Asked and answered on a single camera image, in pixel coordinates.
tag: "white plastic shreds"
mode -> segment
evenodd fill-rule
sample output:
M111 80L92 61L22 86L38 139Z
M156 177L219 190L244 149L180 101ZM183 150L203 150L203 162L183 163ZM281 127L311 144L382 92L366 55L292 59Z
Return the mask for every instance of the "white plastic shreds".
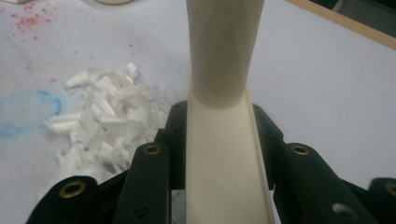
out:
M154 140L171 102L158 88L136 85L139 75L129 63L126 72L91 69L66 81L69 90L84 87L86 96L80 111L47 123L71 141L71 149L58 154L60 169L47 189L72 175L89 175L100 184L128 169L135 150Z

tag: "blue stain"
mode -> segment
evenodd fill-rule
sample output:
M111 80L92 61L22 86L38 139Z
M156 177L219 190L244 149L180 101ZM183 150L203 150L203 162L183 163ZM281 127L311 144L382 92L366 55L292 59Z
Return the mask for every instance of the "blue stain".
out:
M46 91L23 91L0 101L0 138L18 136L44 127L62 113L62 101Z

